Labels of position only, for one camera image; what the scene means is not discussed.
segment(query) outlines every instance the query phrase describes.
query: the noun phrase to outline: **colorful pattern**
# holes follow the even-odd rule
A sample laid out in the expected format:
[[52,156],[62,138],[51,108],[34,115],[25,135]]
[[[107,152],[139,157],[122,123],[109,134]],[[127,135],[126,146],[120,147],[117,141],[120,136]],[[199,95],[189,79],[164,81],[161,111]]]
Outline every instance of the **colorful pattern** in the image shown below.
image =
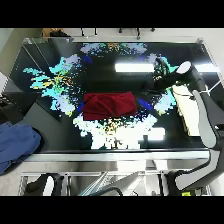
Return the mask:
[[[85,65],[94,63],[94,57],[104,57],[105,53],[111,52],[116,52],[118,55],[134,55],[138,60],[148,61],[156,66],[157,56],[143,55],[146,51],[145,43],[83,43],[80,56],[74,54],[69,58],[62,57],[59,64],[49,67],[51,74],[32,68],[25,68],[23,72],[33,76],[30,88],[41,91],[42,97],[51,98],[51,110],[60,111],[69,117],[74,111],[79,112],[78,117],[73,119],[73,124],[79,128],[82,137],[91,133],[92,149],[99,149],[102,146],[108,149],[138,149],[139,140],[142,140],[143,135],[149,135],[157,122],[157,118],[149,111],[155,110],[162,115],[176,105],[170,89],[161,96],[148,100],[149,102],[137,98],[141,108],[138,109],[136,116],[83,121],[82,100],[85,92],[78,78]],[[172,67],[165,57],[161,58],[167,63],[171,72],[177,67]]]

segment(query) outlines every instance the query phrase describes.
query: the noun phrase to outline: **folded red cloth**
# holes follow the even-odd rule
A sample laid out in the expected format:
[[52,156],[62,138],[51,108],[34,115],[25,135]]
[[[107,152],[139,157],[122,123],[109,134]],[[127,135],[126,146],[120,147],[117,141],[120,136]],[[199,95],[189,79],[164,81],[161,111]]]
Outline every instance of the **folded red cloth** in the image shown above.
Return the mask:
[[103,120],[136,114],[135,97],[128,93],[88,93],[84,95],[83,119]]

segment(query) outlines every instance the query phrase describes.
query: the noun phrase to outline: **blue cloth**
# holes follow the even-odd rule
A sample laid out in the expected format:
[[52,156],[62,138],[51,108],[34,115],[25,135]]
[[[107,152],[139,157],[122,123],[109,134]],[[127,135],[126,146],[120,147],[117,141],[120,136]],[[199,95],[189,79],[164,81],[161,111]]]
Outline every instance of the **blue cloth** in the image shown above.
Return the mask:
[[40,145],[41,136],[29,125],[13,125],[0,130],[0,174],[12,163],[25,160]]

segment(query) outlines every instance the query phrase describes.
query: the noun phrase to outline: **glossy black tabletop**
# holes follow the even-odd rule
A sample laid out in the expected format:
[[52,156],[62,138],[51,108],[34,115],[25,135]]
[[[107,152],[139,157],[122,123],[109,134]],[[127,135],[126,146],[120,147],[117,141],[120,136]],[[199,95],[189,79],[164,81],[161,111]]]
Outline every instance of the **glossy black tabletop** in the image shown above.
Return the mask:
[[[24,44],[10,78],[20,89],[15,93],[24,102],[31,95],[35,95],[36,102],[19,123],[40,131],[44,139],[41,153],[203,150],[199,136],[188,136],[172,88],[161,94],[150,91],[152,71],[116,71],[116,64],[153,63],[155,55],[163,58],[170,71],[184,61],[194,65],[212,63],[198,43],[82,43],[49,38],[44,43]],[[215,72],[203,73],[203,78],[208,88],[219,81]],[[129,91],[136,98],[135,116],[83,121],[85,93]],[[221,85],[211,92],[222,109],[223,96]]]

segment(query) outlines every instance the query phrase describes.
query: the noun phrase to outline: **floor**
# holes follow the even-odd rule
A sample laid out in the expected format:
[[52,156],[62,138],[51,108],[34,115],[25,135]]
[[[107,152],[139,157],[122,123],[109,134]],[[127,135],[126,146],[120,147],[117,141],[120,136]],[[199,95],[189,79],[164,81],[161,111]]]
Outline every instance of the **floor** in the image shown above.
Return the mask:
[[[224,29],[223,28],[156,28],[155,32],[151,32],[150,28],[141,28],[141,36],[150,38],[159,38],[163,36],[196,36],[203,37],[206,41],[217,66],[221,73],[224,74]],[[71,36],[80,36],[79,28],[64,28],[64,32]],[[125,29],[122,34],[118,33],[118,28],[98,28],[98,35],[104,36],[135,36],[136,29]],[[85,35],[94,35],[94,29],[84,28]],[[190,166],[193,168],[194,164],[189,161],[174,161],[172,167],[181,168]],[[163,167],[167,166],[166,161],[163,161]],[[114,169],[118,167],[117,164],[101,164],[105,170]],[[69,171],[99,171],[99,164],[96,163],[76,163],[76,162],[24,162],[13,169],[0,176],[0,195],[18,195],[20,174],[21,172],[69,172]],[[213,195],[224,195],[224,175],[219,177],[211,184],[211,191]]]

